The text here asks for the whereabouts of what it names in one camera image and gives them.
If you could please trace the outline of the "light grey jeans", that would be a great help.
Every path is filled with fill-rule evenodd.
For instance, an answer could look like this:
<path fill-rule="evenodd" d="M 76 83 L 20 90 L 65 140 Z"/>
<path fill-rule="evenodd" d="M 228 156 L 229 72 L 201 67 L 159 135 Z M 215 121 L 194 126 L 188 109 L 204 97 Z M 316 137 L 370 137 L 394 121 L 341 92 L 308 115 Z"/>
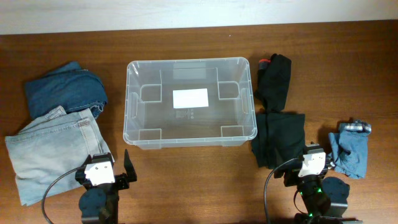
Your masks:
<path fill-rule="evenodd" d="M 94 154 L 109 152 L 91 110 L 66 113 L 58 106 L 5 138 L 22 205 L 80 187 L 67 172 Z"/>

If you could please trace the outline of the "clear plastic storage bin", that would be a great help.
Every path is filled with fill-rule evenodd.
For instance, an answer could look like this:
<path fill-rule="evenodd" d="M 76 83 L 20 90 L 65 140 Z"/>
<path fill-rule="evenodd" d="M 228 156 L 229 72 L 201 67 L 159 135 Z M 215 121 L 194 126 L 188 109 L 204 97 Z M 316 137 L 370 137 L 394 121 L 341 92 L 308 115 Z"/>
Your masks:
<path fill-rule="evenodd" d="M 206 88 L 209 107 L 173 108 L 174 90 Z M 244 57 L 136 60 L 127 66 L 123 139 L 141 149 L 240 146 L 257 135 Z"/>

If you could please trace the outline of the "black garment with red band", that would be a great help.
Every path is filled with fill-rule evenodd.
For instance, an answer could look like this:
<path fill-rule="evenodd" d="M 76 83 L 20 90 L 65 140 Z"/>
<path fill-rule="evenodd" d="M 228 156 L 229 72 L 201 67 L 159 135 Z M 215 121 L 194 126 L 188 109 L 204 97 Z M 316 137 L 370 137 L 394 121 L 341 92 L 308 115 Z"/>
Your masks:
<path fill-rule="evenodd" d="M 282 54 L 273 54 L 259 61 L 257 90 L 254 96 L 267 111 L 284 110 L 289 91 L 292 61 Z"/>

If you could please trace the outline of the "dark blue jeans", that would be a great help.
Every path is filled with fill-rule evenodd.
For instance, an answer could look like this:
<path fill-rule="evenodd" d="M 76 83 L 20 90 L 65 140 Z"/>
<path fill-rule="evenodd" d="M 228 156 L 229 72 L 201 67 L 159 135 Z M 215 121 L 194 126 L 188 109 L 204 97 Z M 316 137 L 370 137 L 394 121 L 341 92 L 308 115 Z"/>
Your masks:
<path fill-rule="evenodd" d="M 105 87 L 93 72 L 76 61 L 24 85 L 30 117 L 36 119 L 61 106 L 66 113 L 90 109 L 97 118 L 108 103 Z"/>

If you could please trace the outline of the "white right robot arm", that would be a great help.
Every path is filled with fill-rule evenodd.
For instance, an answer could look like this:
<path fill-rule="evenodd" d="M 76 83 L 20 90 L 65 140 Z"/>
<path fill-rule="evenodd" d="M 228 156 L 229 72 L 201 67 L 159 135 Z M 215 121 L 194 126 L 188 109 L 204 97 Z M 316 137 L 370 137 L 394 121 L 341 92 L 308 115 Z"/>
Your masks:
<path fill-rule="evenodd" d="M 356 218 L 345 218 L 350 186 L 337 177 L 327 177 L 331 159 L 319 144 L 311 143 L 303 154 L 282 165 L 274 178 L 283 178 L 286 187 L 295 187 L 306 211 L 299 211 L 293 222 L 298 224 L 362 223 Z"/>

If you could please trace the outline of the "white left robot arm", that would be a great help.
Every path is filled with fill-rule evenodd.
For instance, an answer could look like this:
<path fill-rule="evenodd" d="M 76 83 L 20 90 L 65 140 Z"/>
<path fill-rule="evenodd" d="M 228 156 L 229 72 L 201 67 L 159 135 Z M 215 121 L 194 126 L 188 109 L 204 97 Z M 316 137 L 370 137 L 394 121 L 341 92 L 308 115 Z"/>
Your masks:
<path fill-rule="evenodd" d="M 128 151 L 124 151 L 125 173 L 115 175 L 111 153 L 89 155 L 75 174 L 75 180 L 86 192 L 78 206 L 82 223 L 116 224 L 118 222 L 119 191 L 137 181 L 137 174 Z"/>

